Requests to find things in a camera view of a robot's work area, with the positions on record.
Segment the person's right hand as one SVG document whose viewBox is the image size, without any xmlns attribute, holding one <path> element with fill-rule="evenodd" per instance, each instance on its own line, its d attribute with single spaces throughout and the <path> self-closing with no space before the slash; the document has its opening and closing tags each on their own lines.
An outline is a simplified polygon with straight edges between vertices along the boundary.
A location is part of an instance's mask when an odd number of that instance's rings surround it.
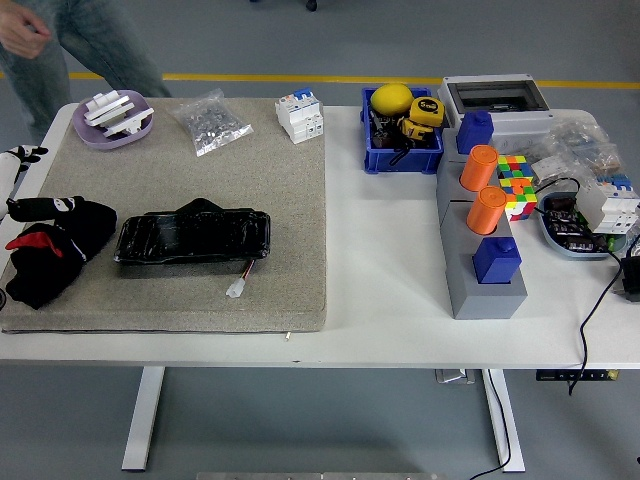
<svg viewBox="0 0 640 480">
<path fill-rule="evenodd" d="M 50 30 L 31 9 L 13 1 L 1 2 L 1 45 L 6 51 L 31 60 L 50 40 Z"/>
</svg>

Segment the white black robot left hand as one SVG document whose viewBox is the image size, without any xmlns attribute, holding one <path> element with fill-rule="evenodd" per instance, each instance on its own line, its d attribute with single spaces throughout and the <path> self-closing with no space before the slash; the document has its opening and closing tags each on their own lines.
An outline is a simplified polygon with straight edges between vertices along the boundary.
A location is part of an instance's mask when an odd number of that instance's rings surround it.
<svg viewBox="0 0 640 480">
<path fill-rule="evenodd" d="M 39 162 L 49 150 L 43 146 L 18 145 L 1 153 L 1 210 L 0 219 L 8 213 L 7 201 L 12 194 L 19 174 L 33 163 Z"/>
</svg>

